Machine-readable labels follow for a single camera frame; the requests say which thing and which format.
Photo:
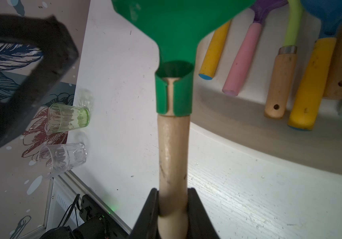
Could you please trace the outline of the purple fork pink handle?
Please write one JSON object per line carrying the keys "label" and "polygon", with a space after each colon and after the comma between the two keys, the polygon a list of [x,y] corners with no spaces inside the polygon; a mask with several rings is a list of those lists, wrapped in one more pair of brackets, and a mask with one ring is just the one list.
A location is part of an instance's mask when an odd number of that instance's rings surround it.
{"label": "purple fork pink handle", "polygon": [[222,88],[225,95],[231,97],[239,95],[253,61],[264,20],[272,10],[283,7],[287,3],[288,1],[285,0],[257,0],[250,7],[254,12],[254,19],[248,28]]}

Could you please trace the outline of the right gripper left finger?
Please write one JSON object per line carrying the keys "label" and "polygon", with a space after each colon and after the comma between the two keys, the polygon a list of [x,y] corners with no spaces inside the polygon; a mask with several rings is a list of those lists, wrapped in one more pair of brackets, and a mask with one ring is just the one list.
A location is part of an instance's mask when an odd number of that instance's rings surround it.
{"label": "right gripper left finger", "polygon": [[129,239],[160,239],[158,232],[159,191],[151,189]]}

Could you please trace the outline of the blue fork yellow handle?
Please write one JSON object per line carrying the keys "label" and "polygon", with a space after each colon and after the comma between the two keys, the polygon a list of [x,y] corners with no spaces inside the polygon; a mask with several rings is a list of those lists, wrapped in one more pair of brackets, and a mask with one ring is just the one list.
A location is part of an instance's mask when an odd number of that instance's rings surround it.
{"label": "blue fork yellow handle", "polygon": [[231,22],[232,20],[228,21],[214,32],[198,74],[202,79],[214,78]]}
{"label": "blue fork yellow handle", "polygon": [[302,1],[301,4],[321,21],[321,29],[296,92],[287,125],[298,130],[312,130],[325,90],[337,32],[342,25],[342,0]]}

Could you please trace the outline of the dark green small rake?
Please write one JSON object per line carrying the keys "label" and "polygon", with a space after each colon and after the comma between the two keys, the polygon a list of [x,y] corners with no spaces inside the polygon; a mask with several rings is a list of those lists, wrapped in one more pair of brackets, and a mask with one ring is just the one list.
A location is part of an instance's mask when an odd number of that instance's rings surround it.
{"label": "dark green small rake", "polygon": [[162,239],[188,235],[188,151],[193,73],[199,42],[252,1],[113,1],[114,10],[159,48],[155,72]]}

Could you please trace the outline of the light green rake wooden handle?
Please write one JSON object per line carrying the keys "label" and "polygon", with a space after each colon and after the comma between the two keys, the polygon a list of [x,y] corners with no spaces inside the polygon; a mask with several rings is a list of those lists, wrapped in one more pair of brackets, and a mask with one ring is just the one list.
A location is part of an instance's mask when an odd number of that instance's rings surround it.
{"label": "light green rake wooden handle", "polygon": [[289,16],[283,46],[278,50],[264,108],[264,116],[282,119],[297,62],[297,38],[301,26],[303,6],[300,0],[288,0]]}

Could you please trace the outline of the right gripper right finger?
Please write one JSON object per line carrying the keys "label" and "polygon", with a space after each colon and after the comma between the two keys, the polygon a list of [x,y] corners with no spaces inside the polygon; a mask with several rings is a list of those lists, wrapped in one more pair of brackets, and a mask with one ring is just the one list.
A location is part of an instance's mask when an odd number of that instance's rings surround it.
{"label": "right gripper right finger", "polygon": [[219,239],[210,218],[194,188],[188,189],[188,239]]}

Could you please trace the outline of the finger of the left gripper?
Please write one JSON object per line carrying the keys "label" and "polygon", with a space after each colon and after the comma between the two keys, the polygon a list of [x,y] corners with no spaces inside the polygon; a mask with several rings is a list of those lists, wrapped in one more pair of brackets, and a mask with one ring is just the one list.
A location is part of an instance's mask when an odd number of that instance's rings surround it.
{"label": "finger of the left gripper", "polygon": [[0,15],[0,43],[32,45],[43,59],[7,102],[0,100],[0,148],[21,135],[45,96],[79,57],[66,26],[55,16],[46,19]]}

